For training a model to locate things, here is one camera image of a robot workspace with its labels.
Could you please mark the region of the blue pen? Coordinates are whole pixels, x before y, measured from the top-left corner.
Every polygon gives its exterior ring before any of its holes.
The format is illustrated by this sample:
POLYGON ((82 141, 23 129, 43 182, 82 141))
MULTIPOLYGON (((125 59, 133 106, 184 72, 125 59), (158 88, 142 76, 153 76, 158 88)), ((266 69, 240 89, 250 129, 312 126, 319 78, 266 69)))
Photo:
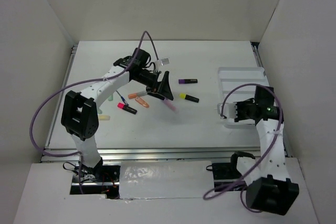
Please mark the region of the blue pen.
POLYGON ((128 102, 126 101, 126 99, 120 94, 120 92, 119 92, 118 90, 116 91, 116 93, 119 95, 119 97, 121 98, 122 102, 123 102, 125 105, 129 106, 129 104, 128 104, 128 102))

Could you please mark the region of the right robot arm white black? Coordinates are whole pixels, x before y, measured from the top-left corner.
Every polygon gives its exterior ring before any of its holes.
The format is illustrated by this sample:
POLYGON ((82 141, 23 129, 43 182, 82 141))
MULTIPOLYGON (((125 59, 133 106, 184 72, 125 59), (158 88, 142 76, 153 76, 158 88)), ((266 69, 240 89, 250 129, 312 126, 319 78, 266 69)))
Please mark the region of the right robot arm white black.
POLYGON ((299 195, 286 167, 283 144, 284 117, 272 87, 258 85, 253 98, 229 104, 228 118, 235 123, 253 121, 260 140, 260 159, 247 152, 231 156, 229 172, 244 176, 246 206, 284 216, 299 195))

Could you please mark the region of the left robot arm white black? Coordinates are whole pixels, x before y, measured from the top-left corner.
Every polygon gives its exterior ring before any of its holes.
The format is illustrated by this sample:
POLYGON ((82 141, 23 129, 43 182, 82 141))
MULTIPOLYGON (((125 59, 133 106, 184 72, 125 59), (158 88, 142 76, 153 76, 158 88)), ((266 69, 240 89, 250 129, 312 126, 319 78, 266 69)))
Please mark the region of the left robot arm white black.
POLYGON ((173 100, 169 84, 169 72, 160 78, 161 72, 150 71, 146 64, 150 54, 135 48, 133 55, 120 58, 113 63, 110 70, 89 87, 79 91, 69 91, 64 100, 61 124, 65 127, 81 153, 80 164, 85 176, 91 181, 99 181, 103 177, 103 160, 95 140, 99 127, 98 108, 119 88, 131 81, 146 87, 150 96, 160 100, 173 100))

